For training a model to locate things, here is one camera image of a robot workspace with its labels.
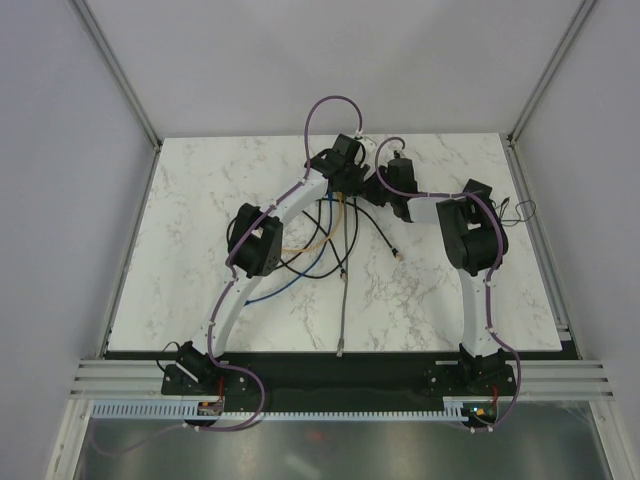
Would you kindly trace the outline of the black power adapter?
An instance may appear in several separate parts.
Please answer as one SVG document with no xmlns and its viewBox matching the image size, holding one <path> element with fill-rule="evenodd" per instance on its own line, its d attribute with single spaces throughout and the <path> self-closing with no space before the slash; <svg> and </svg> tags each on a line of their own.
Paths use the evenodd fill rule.
<svg viewBox="0 0 640 480">
<path fill-rule="evenodd" d="M 469 179 L 464 186 L 463 192 L 473 194 L 484 201 L 490 201 L 492 190 L 493 188 L 489 185 L 474 179 Z"/>
</svg>

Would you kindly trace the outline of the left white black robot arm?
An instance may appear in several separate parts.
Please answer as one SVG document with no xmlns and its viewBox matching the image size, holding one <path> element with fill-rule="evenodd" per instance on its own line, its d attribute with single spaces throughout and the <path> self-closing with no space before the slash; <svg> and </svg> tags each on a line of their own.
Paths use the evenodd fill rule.
<svg viewBox="0 0 640 480">
<path fill-rule="evenodd" d="M 338 135 L 331 147 L 307 157 L 304 176 L 272 204 L 260 208 L 245 203 L 239 208 L 225 260 L 231 279 L 225 283 L 201 332 L 182 344 L 175 362 L 164 368 L 162 394 L 213 395 L 226 372 L 251 374 L 242 367 L 219 361 L 234 323 L 253 290 L 276 269 L 282 254 L 284 227 L 325 195 L 351 196 L 364 184 L 368 167 L 358 158 L 366 153 L 363 140 L 360 132 L 352 137 Z"/>
</svg>

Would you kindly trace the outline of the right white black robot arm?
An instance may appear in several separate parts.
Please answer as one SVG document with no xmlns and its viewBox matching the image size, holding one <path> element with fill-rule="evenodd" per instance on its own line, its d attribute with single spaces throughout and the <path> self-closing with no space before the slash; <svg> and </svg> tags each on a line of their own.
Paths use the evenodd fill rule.
<svg viewBox="0 0 640 480">
<path fill-rule="evenodd" d="M 463 302 L 463 333 L 459 344 L 457 381 L 469 394 L 513 394 L 513 368 L 495 340 L 491 285 L 509 243 L 491 203 L 492 187 L 470 179 L 458 194 L 424 196 L 418 191 L 413 162 L 398 152 L 385 166 L 376 166 L 366 181 L 365 198 L 392 206 L 409 223 L 439 226 L 444 251 L 458 273 Z"/>
</svg>

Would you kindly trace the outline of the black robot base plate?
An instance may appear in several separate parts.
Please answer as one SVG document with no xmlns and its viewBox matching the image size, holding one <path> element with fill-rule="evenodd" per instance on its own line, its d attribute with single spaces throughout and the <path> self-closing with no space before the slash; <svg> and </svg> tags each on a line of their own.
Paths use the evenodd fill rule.
<svg viewBox="0 0 640 480">
<path fill-rule="evenodd" d="M 217 392 L 234 410 L 373 411 L 436 407 L 447 397 L 473 394 L 457 376 L 459 354 L 445 353 L 227 353 L 228 371 Z"/>
</svg>

